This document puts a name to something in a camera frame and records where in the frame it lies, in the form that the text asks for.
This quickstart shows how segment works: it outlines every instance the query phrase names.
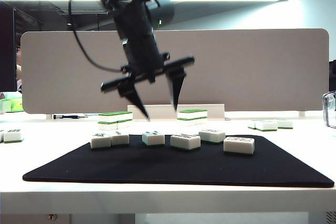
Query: green object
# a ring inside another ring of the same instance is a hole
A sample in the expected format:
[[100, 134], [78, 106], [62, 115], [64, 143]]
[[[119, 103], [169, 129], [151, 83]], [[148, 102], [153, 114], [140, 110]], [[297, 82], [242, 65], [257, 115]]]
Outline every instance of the green object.
[[220, 141], [220, 142], [212, 142], [212, 141], [207, 141], [207, 140], [202, 140], [201, 142], [207, 143], [207, 144], [222, 144], [224, 142], [224, 140]]
[[22, 98], [5, 98], [0, 100], [0, 111], [5, 112], [21, 112]]
[[205, 119], [205, 118], [208, 118], [206, 116], [203, 116], [201, 118], [191, 118], [191, 119], [186, 119], [186, 118], [178, 118], [178, 120], [181, 120], [181, 121], [192, 121], [192, 120], [197, 120], [197, 119]]
[[196, 147], [196, 148], [193, 148], [193, 149], [185, 149], [185, 148], [180, 148], [180, 147], [176, 147], [176, 146], [170, 146], [171, 148], [173, 149], [177, 149], [177, 150], [181, 150], [181, 151], [185, 151], [185, 152], [190, 152], [190, 151], [194, 151], [194, 150], [197, 150], [197, 149], [200, 149], [201, 147]]
[[258, 130], [258, 131], [263, 131], [263, 132], [265, 132], [265, 131], [277, 131], [277, 130], [261, 130], [261, 129], [258, 129], [258, 128], [255, 128], [256, 130]]
[[182, 110], [179, 112], [180, 113], [195, 113], [195, 112], [204, 112], [204, 111], [207, 111], [207, 110]]
[[100, 113], [98, 115], [112, 116], [112, 115], [124, 115], [124, 114], [131, 114], [131, 113], [133, 112], [132, 111], [116, 111], [116, 112]]
[[121, 121], [118, 121], [118, 123], [124, 123], [124, 122], [129, 122], [129, 121], [132, 121], [132, 119], [121, 120]]
[[145, 142], [142, 142], [146, 147], [162, 147], [164, 146], [165, 144], [146, 144]]
[[21, 140], [12, 140], [12, 141], [6, 141], [6, 142], [4, 142], [5, 144], [10, 144], [10, 143], [19, 143], [19, 142], [22, 142], [23, 141], [23, 139], [21, 139]]
[[11, 107], [12, 107], [12, 102], [9, 99], [0, 100], [0, 111], [10, 112]]
[[98, 122], [99, 124], [115, 124], [117, 122]]

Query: black mouse pad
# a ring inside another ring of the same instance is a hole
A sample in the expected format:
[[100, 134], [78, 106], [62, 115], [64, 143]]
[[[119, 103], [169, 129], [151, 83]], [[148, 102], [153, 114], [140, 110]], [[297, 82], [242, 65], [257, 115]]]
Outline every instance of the black mouse pad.
[[255, 139], [253, 155], [226, 154], [223, 144], [203, 143], [200, 149], [147, 147], [140, 135], [129, 146], [92, 150], [87, 143], [23, 176], [26, 181], [80, 183], [197, 184], [280, 187], [333, 187], [334, 182], [277, 147]]

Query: white table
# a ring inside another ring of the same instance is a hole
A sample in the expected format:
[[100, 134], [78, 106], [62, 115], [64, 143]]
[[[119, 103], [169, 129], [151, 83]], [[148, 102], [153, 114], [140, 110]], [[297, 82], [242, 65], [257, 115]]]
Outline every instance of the white table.
[[[176, 121], [133, 122], [130, 134], [224, 130], [227, 135], [261, 135], [336, 181], [336, 130], [324, 126], [322, 112], [273, 112], [271, 118], [294, 121], [293, 130], [260, 132], [247, 128], [263, 113], [226, 112], [231, 121], [180, 127]], [[22, 175], [89, 141], [97, 118], [46, 120], [24, 112], [0, 115], [0, 128], [23, 130], [21, 143], [0, 144], [1, 213], [130, 214], [176, 212], [326, 212], [336, 210], [336, 188], [283, 188], [207, 185], [85, 184], [25, 182]]]

